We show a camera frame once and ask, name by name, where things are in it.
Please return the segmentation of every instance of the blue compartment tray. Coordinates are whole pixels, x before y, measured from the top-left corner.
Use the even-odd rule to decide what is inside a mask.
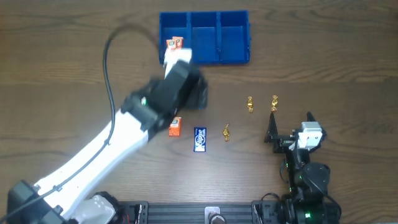
[[[250,24],[247,11],[160,12],[159,62],[166,40],[183,37],[195,64],[237,64],[250,60]]]

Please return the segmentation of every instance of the wood grain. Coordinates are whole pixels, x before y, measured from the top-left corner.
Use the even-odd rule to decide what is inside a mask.
[[[101,56],[114,28],[140,24],[156,37],[159,11],[235,9],[249,10],[250,63],[203,67],[207,109],[181,112],[180,138],[159,133],[96,190],[150,202],[250,202],[287,193],[278,174],[283,157],[262,142],[276,94],[280,132],[299,127],[307,111],[328,131],[312,161],[331,167],[341,222],[398,222],[396,0],[0,1],[0,211],[18,180],[35,182],[60,167],[109,121]],[[114,41],[117,105],[162,76],[157,58],[140,34]],[[208,128],[206,154],[192,152],[195,126]]]

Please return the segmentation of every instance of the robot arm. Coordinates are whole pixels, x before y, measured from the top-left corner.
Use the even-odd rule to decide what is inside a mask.
[[[207,83],[201,73],[189,64],[191,55],[190,49],[167,52],[165,79],[151,80],[125,99],[116,113],[113,135],[101,153],[60,190],[8,218],[9,224],[63,223],[78,216],[74,211],[80,202],[127,155],[167,128],[182,108],[204,108]],[[110,129],[111,123],[75,157],[33,186],[24,181],[18,183],[9,192],[7,212],[52,190],[75,173],[98,152]]]

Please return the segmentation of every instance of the blue tray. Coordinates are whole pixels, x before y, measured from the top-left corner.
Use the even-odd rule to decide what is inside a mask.
[[[160,12],[159,62],[163,64],[166,40],[183,37],[192,48],[195,64],[237,64],[250,60],[247,11]]]

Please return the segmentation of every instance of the brown wooden surface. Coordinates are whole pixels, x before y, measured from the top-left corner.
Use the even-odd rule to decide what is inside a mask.
[[[96,190],[150,202],[287,193],[278,174],[283,156],[262,142],[271,96],[279,95],[281,133],[299,127],[308,110],[328,131],[311,159],[331,168],[341,222],[398,222],[396,0],[0,1],[1,213],[18,180],[35,182],[60,167],[109,121],[101,57],[111,30],[132,22],[156,37],[159,11],[235,9],[250,12],[250,63],[203,68],[207,109],[182,112],[180,138],[159,133]],[[163,70],[150,42],[130,33],[112,45],[109,73],[120,105]],[[206,154],[192,152],[194,126],[207,127]]]

